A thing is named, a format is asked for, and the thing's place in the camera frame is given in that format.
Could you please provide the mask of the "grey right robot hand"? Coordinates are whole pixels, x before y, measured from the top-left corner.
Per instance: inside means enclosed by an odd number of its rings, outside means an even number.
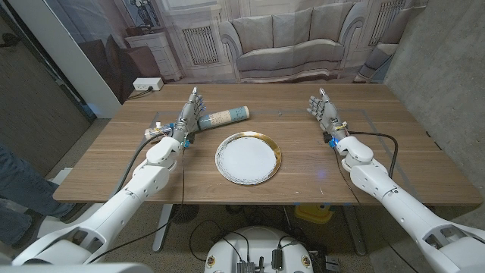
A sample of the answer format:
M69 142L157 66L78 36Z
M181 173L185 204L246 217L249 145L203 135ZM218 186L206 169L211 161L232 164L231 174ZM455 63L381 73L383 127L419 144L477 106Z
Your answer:
M323 132L339 142L349 135L347 123L340 117L336 106L330 101L323 87L319 88L319 93L320 98L311 96L308 100L307 112L317 119Z

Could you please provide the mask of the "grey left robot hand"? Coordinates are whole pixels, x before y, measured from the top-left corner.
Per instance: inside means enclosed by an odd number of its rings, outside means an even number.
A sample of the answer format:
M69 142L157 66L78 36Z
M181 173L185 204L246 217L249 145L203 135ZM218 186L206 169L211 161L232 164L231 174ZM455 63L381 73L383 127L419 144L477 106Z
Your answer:
M200 130L198 120L205 109L203 97L198 94L197 87L195 86L174 124L172 137L181 143L184 143L187 139L193 139L195 132Z

